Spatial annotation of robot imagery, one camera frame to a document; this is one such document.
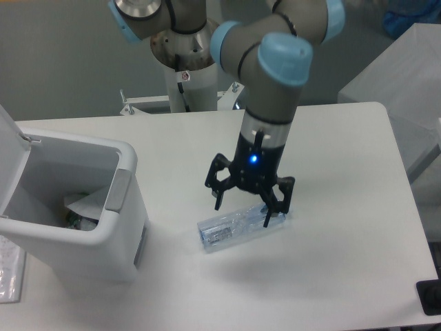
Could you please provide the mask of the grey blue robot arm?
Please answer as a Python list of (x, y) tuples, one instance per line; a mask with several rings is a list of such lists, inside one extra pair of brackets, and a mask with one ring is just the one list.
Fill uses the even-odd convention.
[(217, 24), (204, 1), (109, 1), (108, 7), (128, 41), (150, 40), (172, 111), (216, 109), (216, 66), (245, 86), (234, 158), (217, 154), (205, 185), (218, 201), (238, 188), (260, 196), (268, 217), (287, 213), (295, 180), (278, 176), (278, 166), (313, 47), (342, 31), (343, 2), (275, 1), (267, 17), (251, 24)]

